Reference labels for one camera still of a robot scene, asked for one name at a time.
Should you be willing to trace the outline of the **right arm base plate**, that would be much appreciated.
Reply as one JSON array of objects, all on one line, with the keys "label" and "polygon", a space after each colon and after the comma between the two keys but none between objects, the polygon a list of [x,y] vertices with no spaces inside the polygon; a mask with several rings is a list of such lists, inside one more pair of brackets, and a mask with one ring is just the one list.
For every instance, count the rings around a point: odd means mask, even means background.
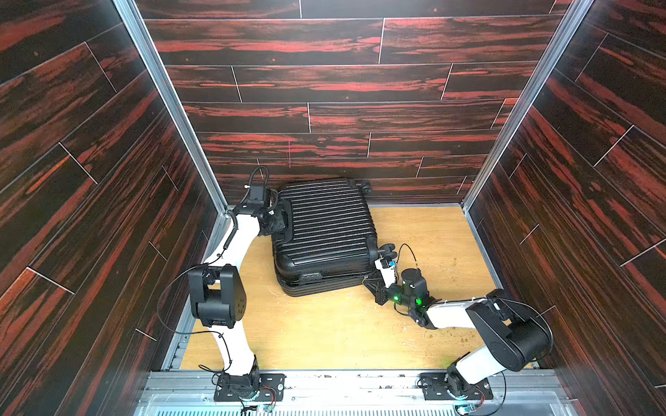
[{"label": "right arm base plate", "polygon": [[464,381],[459,374],[449,375],[446,371],[421,373],[416,386],[421,389],[425,400],[492,400],[494,394],[487,379],[476,384]]}]

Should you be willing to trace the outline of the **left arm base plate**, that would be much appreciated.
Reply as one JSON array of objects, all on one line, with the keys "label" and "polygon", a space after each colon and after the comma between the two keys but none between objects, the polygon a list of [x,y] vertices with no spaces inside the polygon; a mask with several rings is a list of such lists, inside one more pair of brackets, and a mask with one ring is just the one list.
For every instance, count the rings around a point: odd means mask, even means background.
[{"label": "left arm base plate", "polygon": [[215,402],[253,401],[275,403],[284,398],[285,374],[264,373],[243,376],[222,373],[217,377]]}]

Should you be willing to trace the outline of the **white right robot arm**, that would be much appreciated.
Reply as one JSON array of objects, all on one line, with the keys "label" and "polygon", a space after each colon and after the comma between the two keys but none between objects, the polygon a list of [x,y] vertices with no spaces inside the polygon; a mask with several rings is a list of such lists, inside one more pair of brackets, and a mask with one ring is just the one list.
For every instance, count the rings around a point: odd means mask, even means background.
[{"label": "white right robot arm", "polygon": [[400,277],[394,269],[382,269],[362,284],[378,304],[405,307],[404,315],[422,328],[477,331],[483,345],[451,364],[441,382],[456,399],[470,397],[492,375],[519,372],[553,348],[553,331],[542,315],[525,303],[505,298],[499,289],[468,300],[436,300],[418,269],[406,269]]}]

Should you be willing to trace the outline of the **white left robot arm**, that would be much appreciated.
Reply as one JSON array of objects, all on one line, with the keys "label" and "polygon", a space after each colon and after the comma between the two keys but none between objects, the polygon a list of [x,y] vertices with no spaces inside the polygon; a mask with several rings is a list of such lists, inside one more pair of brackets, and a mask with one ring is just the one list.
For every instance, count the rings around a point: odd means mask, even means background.
[{"label": "white left robot arm", "polygon": [[288,220],[280,205],[240,206],[227,218],[219,244],[201,265],[187,272],[187,280],[192,315],[213,336],[223,358],[218,390],[248,397],[261,386],[258,359],[243,326],[247,294],[240,269],[253,240],[283,232]]}]

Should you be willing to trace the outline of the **black hard-shell suitcase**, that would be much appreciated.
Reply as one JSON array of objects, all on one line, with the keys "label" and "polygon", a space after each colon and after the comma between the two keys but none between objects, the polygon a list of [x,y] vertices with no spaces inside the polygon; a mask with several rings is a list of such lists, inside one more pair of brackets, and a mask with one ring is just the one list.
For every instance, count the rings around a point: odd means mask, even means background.
[{"label": "black hard-shell suitcase", "polygon": [[310,296],[362,284],[379,272],[375,261],[395,251],[378,244],[366,200],[367,180],[336,178],[284,185],[291,206],[284,236],[272,235],[277,282],[288,296]]}]

